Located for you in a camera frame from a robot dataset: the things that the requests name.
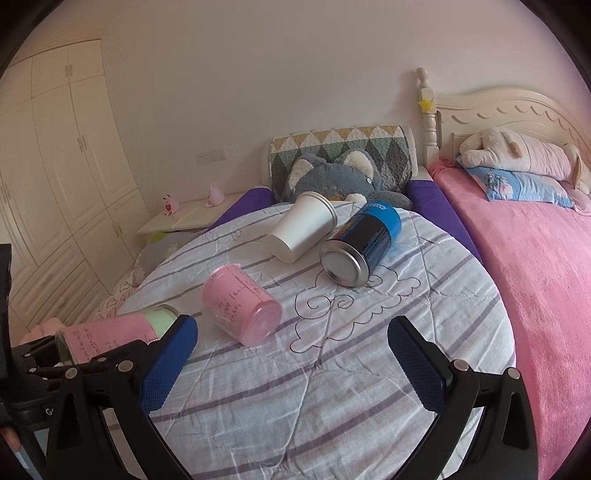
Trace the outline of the heart pattern bed sheet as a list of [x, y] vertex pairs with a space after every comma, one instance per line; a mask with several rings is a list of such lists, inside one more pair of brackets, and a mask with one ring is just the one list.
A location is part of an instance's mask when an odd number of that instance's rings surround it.
[[115, 286], [113, 292], [94, 310], [89, 322], [112, 318], [145, 278], [144, 269], [137, 264]]

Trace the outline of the blue cartoon pillow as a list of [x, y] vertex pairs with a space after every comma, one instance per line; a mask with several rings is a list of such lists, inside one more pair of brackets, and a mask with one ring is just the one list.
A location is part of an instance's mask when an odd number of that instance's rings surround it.
[[467, 167], [457, 162], [481, 187], [489, 201], [538, 202], [563, 208], [574, 207], [574, 202], [563, 186], [551, 177], [528, 172], [513, 172], [492, 167]]

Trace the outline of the white wall socket panel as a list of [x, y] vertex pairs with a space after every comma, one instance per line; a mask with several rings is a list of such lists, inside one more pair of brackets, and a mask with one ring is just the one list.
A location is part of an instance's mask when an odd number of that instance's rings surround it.
[[207, 165], [217, 162], [223, 162], [225, 160], [226, 153], [223, 148], [209, 150], [195, 157], [195, 162], [197, 162], [198, 165]]

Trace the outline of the pink rabbit figurine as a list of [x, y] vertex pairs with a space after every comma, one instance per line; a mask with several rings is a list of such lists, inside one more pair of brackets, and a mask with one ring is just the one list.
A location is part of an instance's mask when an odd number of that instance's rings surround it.
[[162, 197], [162, 201], [164, 204], [164, 215], [165, 216], [175, 215], [179, 211], [179, 209], [180, 209], [179, 202], [172, 195], [165, 194]]

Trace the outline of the pink plastic cup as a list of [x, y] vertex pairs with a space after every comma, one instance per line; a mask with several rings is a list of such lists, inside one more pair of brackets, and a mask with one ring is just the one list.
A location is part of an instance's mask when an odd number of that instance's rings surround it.
[[201, 301], [215, 324], [245, 347], [263, 344], [283, 317], [280, 302], [239, 264], [215, 269], [204, 283]]

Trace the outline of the white and pink plush toy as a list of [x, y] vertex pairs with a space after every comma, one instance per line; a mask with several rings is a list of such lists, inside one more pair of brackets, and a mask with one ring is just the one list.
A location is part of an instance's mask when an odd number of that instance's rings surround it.
[[459, 147], [462, 165], [528, 172], [566, 181], [590, 196], [590, 170], [574, 144], [559, 146], [506, 128], [481, 130]]

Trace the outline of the cream wardrobe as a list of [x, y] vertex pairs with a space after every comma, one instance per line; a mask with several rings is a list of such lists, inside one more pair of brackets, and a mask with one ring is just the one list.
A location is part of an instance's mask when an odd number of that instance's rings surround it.
[[1, 79], [1, 238], [12, 247], [13, 327], [88, 320], [131, 272], [147, 219], [100, 43], [9, 67]]

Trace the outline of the purple bed bumper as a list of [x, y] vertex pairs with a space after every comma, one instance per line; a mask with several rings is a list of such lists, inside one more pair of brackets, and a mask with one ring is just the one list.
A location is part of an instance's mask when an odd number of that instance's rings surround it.
[[[469, 250], [480, 263], [483, 263], [472, 237], [435, 182], [431, 180], [410, 180], [405, 195], [412, 201], [415, 212], [446, 231]], [[231, 208], [215, 220], [207, 231], [211, 231], [213, 228], [240, 216], [273, 206], [274, 203], [276, 203], [276, 199], [274, 199], [273, 192], [269, 187], [252, 188], [246, 191]]]

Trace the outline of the cream wooden headboard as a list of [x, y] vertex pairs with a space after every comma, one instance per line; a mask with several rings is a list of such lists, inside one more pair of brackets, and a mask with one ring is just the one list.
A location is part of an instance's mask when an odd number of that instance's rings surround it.
[[423, 164], [453, 159], [470, 135], [492, 127], [506, 127], [542, 141], [576, 145], [590, 161], [590, 134], [550, 97], [522, 87], [495, 86], [464, 94], [440, 94], [429, 84], [427, 70], [417, 69], [423, 120]]

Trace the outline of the blue and black can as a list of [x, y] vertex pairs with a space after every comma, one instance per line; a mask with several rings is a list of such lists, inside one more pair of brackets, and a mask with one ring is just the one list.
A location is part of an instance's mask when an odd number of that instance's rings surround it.
[[365, 286], [401, 230], [401, 217], [392, 205], [369, 202], [322, 244], [322, 268], [339, 285]]

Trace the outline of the striped quilted round cloth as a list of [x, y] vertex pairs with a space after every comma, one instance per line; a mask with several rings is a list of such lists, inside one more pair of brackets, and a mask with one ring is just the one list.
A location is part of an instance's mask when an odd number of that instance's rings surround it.
[[[404, 315], [449, 358], [482, 372], [516, 363], [501, 295], [481, 263], [415, 212], [370, 283], [325, 275], [317, 249], [277, 260], [266, 235], [276, 205], [221, 225], [155, 268], [123, 313], [169, 305], [198, 342], [152, 421], [195, 479], [389, 479], [433, 421], [391, 352]], [[246, 348], [219, 329], [201, 292], [218, 267], [242, 266], [283, 307], [276, 333]]]

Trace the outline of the white paper cup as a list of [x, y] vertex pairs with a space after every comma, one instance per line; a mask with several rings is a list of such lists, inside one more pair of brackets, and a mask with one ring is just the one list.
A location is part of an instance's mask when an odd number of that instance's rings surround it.
[[304, 192], [266, 235], [266, 243], [274, 257], [293, 264], [331, 233], [337, 223], [338, 215], [329, 199], [317, 192]]

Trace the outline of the green can with pink label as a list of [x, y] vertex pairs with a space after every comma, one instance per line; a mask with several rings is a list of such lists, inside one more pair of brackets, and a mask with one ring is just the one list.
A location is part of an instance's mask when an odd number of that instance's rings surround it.
[[159, 340], [180, 313], [171, 306], [152, 308], [73, 325], [59, 330], [55, 342], [64, 365], [83, 364], [135, 340]]

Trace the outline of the yellow star sticker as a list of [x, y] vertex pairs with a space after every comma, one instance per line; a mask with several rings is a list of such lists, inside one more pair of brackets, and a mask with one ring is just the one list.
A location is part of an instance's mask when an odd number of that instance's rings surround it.
[[418, 105], [423, 114], [436, 112], [435, 100], [433, 98], [422, 98], [418, 101]]

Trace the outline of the grey cat plush toy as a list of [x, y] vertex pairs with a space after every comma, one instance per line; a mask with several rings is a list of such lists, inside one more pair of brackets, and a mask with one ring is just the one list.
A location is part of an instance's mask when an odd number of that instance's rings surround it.
[[331, 201], [380, 200], [397, 208], [413, 209], [412, 201], [399, 187], [384, 184], [372, 157], [360, 149], [349, 149], [332, 162], [311, 153], [298, 157], [290, 167], [281, 200], [294, 203], [305, 192], [321, 194]]

